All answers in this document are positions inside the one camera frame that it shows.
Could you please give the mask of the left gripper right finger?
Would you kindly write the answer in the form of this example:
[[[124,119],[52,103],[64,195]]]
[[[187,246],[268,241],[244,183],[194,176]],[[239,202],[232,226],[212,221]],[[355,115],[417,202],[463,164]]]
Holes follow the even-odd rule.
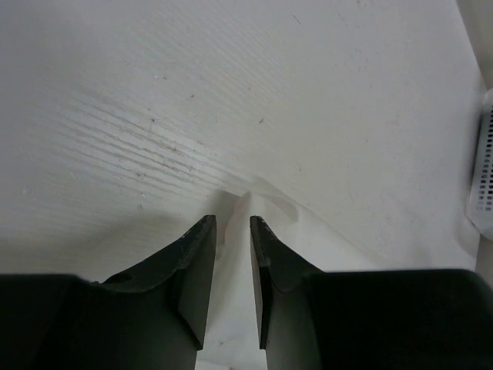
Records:
[[[270,369],[490,369],[492,290],[462,269],[263,276]]]

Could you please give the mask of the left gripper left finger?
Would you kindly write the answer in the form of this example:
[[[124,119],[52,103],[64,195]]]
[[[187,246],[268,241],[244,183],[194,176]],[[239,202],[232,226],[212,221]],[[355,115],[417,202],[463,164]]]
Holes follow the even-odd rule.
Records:
[[[192,369],[203,348],[216,251],[208,215],[102,283],[1,277],[3,369]]]

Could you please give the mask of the white tank top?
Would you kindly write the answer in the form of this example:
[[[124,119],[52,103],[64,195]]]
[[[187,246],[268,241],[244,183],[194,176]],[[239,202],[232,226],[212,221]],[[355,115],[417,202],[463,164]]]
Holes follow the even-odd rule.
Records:
[[[326,221],[276,189],[224,193],[216,202],[217,246],[203,349],[198,369],[265,369],[260,319],[268,300],[262,283],[294,288],[307,273],[305,260],[322,271],[380,270],[384,262],[362,251]]]

